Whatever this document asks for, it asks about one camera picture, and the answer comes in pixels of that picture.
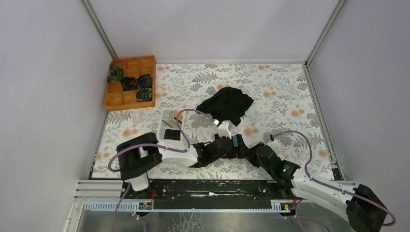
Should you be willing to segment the dark rolled sock right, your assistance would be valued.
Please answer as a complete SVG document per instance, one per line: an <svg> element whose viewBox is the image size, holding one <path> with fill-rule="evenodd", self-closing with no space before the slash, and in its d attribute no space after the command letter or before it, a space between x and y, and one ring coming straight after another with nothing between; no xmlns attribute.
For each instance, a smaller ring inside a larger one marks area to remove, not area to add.
<svg viewBox="0 0 410 232"><path fill-rule="evenodd" d="M138 89L152 88L153 77L149 73L139 76L136 79L136 86Z"/></svg>

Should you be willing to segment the black crumpled cloth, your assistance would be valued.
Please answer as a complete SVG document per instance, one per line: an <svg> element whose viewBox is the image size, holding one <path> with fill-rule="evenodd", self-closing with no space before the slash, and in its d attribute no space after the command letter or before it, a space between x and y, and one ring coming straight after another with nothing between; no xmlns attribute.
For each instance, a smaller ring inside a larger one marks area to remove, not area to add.
<svg viewBox="0 0 410 232"><path fill-rule="evenodd" d="M241 123L241 117L251 107L254 99L240 89L224 87L211 98L203 101L196 110L210 114L220 122L231 121L234 126Z"/></svg>

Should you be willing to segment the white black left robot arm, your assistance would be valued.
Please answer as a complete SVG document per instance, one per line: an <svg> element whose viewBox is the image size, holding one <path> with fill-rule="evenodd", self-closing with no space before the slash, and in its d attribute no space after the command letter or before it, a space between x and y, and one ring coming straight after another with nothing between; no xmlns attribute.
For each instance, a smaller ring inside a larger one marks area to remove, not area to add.
<svg viewBox="0 0 410 232"><path fill-rule="evenodd" d="M132 193L143 199L150 192L147 172L157 165L168 163L202 168L218 159L228 158L233 149L233 142L228 137L183 148L159 141L155 133L149 132L119 144L108 168L120 172L121 179L131 184Z"/></svg>

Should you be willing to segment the dark rolled sock middle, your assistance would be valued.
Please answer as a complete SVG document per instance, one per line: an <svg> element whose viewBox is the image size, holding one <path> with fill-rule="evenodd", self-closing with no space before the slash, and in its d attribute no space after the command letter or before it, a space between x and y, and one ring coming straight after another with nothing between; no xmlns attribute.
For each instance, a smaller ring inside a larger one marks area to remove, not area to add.
<svg viewBox="0 0 410 232"><path fill-rule="evenodd" d="M132 91L137 90L136 78L135 77L123 77L120 80L122 91Z"/></svg>

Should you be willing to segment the stack of credit cards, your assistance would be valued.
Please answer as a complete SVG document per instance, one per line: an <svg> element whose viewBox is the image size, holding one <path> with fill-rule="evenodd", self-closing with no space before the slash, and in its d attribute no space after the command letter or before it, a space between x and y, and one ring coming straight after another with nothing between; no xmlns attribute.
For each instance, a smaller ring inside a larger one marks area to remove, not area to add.
<svg viewBox="0 0 410 232"><path fill-rule="evenodd" d="M176 128L178 124L182 126L183 115L178 113L178 110L165 109L162 113L161 121L170 128Z"/></svg>

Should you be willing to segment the blue leather card holder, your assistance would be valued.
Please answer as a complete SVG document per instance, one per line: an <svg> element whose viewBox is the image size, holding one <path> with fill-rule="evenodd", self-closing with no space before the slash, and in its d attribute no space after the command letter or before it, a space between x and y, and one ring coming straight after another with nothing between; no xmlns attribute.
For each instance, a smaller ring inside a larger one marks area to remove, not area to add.
<svg viewBox="0 0 410 232"><path fill-rule="evenodd" d="M232 136L232 144L234 148L242 148L246 146L241 134Z"/></svg>

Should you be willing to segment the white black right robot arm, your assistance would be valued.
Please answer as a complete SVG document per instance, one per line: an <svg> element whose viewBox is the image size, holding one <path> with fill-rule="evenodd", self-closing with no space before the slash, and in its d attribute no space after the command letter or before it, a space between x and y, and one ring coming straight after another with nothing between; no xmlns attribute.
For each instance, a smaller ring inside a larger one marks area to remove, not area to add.
<svg viewBox="0 0 410 232"><path fill-rule="evenodd" d="M278 183L281 198L295 196L318 204L345 219L356 232L378 232L387 218L387 208L367 186L339 184L308 174L300 165L281 159L277 142L258 143L252 148L233 142L234 155L263 168Z"/></svg>

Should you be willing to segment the wooden compartment tray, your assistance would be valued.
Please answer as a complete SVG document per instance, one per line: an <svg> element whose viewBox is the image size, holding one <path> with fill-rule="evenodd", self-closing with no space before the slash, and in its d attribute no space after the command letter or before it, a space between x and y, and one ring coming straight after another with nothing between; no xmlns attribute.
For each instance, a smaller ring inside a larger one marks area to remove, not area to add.
<svg viewBox="0 0 410 232"><path fill-rule="evenodd" d="M112 60L107 82L104 107L108 112L154 107L155 57Z"/></svg>

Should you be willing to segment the dark rolled sock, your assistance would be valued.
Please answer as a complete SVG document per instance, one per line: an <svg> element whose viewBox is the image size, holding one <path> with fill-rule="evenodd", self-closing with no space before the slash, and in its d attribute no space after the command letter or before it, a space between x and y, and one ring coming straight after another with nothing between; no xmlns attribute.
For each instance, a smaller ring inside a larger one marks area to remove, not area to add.
<svg viewBox="0 0 410 232"><path fill-rule="evenodd" d="M123 77L120 80L122 91L132 91L137 90L136 78L135 77Z"/></svg>
<svg viewBox="0 0 410 232"><path fill-rule="evenodd" d="M152 101L152 88L141 88L136 92L137 102Z"/></svg>
<svg viewBox="0 0 410 232"><path fill-rule="evenodd" d="M152 88L153 77L149 73L139 76L136 79L136 86L138 89Z"/></svg>
<svg viewBox="0 0 410 232"><path fill-rule="evenodd" d="M119 82L124 77L124 70L122 67L116 65L115 62L110 64L110 73L107 77L107 83Z"/></svg>

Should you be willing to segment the dark rolled sock top left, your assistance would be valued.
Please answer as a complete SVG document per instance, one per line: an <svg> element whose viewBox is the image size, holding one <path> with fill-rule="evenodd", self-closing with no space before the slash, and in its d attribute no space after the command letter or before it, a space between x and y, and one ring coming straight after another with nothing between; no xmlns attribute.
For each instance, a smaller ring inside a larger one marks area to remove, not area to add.
<svg viewBox="0 0 410 232"><path fill-rule="evenodd" d="M119 82L124 77L124 70L122 67L116 65L115 62L110 64L110 73L107 77L107 83Z"/></svg>

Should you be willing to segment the floral patterned table mat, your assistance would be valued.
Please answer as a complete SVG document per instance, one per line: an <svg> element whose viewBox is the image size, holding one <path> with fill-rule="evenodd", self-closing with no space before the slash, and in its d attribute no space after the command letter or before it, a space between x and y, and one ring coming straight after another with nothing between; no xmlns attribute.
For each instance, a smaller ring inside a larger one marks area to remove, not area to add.
<svg viewBox="0 0 410 232"><path fill-rule="evenodd" d="M334 178L319 118L301 64L159 64L156 71L156 105L108 114L102 141L95 157L92 178L119 178L108 169L116 147L147 132L157 132L164 108L183 111L183 131L191 143L214 139L217 127L193 110L224 87L240 89L254 99L251 107L232 127L248 147L269 142L271 134L282 149L277 155L311 174Z"/></svg>

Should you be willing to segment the dark rolled sock bottom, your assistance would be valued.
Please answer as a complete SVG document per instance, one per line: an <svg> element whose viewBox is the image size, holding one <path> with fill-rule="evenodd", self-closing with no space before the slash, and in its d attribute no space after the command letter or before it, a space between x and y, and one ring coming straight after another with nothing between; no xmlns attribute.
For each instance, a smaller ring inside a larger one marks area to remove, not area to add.
<svg viewBox="0 0 410 232"><path fill-rule="evenodd" d="M136 92L137 102L152 101L152 88L141 88Z"/></svg>

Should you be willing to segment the white plastic card box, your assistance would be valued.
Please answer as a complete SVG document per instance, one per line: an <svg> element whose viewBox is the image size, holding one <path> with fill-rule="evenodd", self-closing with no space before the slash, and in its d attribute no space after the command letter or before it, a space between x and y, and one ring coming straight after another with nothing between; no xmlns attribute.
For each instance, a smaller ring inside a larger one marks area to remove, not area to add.
<svg viewBox="0 0 410 232"><path fill-rule="evenodd" d="M185 119L183 114L179 114L180 110L172 108L164 108L160 114L159 127L157 129L157 138L160 141L172 145L183 145L184 138L177 124L182 129Z"/></svg>

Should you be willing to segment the black card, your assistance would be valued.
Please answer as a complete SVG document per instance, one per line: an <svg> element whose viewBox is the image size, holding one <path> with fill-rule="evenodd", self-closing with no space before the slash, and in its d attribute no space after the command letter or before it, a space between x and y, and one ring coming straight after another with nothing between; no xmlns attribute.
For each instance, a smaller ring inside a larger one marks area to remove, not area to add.
<svg viewBox="0 0 410 232"><path fill-rule="evenodd" d="M180 141L181 132L180 132L180 130L166 129L165 132L164 132L164 137L163 138L165 140Z"/></svg>

